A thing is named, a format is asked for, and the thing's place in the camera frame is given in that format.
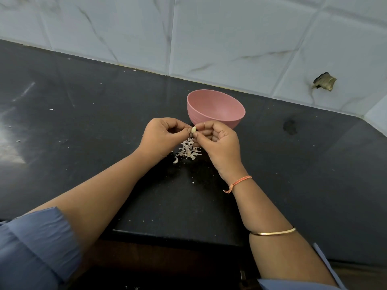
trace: blue shirt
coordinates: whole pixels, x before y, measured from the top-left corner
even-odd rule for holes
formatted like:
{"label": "blue shirt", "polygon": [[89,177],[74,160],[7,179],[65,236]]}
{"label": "blue shirt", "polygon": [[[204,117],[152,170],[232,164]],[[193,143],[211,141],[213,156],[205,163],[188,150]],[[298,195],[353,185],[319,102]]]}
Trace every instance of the blue shirt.
{"label": "blue shirt", "polygon": [[[336,283],[345,286],[324,254],[313,245]],[[82,259],[74,232],[58,208],[26,214],[0,222],[0,289],[53,290],[66,282]],[[259,279],[266,290],[334,290],[310,282]]]}

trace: forearm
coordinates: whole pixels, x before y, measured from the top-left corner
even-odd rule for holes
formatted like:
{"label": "forearm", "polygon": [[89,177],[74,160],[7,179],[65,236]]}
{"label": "forearm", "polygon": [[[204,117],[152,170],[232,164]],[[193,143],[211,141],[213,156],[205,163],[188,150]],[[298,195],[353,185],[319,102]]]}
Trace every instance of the forearm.
{"label": "forearm", "polygon": [[[228,177],[228,184],[248,175],[244,168]],[[292,225],[259,186],[248,179],[233,189],[245,227],[251,232],[279,232]],[[325,264],[297,233],[278,236],[250,234],[250,246],[262,278],[310,281],[335,285]]]}
{"label": "forearm", "polygon": [[57,206],[85,250],[96,241],[137,181],[153,165],[150,159],[136,150],[93,178],[32,211]]}

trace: plastic bowl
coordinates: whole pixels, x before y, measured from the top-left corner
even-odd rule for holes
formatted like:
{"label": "plastic bowl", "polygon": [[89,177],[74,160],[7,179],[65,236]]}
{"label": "plastic bowl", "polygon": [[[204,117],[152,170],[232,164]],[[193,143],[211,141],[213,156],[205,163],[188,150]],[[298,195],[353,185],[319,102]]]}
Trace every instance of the plastic bowl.
{"label": "plastic bowl", "polygon": [[187,97],[187,110],[193,124],[218,120],[231,129],[234,129],[246,114],[238,100],[216,90],[191,92]]}

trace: granite countertop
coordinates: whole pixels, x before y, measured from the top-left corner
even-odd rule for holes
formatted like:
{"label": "granite countertop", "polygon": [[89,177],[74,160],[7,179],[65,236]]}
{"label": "granite countertop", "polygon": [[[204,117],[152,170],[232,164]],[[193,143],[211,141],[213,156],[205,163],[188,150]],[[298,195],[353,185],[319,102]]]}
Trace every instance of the granite countertop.
{"label": "granite countertop", "polygon": [[[246,108],[242,160],[327,257],[387,265],[387,138],[359,118],[0,41],[0,219],[11,219],[133,152],[148,121],[190,123],[186,96],[226,92]],[[235,200],[207,155],[173,156],[135,186],[112,239],[241,247]]]}

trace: left hand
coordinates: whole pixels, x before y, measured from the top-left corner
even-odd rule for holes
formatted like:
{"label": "left hand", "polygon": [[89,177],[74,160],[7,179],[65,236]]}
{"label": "left hand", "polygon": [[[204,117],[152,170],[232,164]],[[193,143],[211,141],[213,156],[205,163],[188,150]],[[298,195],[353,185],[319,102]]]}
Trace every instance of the left hand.
{"label": "left hand", "polygon": [[154,118],[145,127],[138,150],[156,165],[179,143],[187,140],[192,127],[175,118]]}

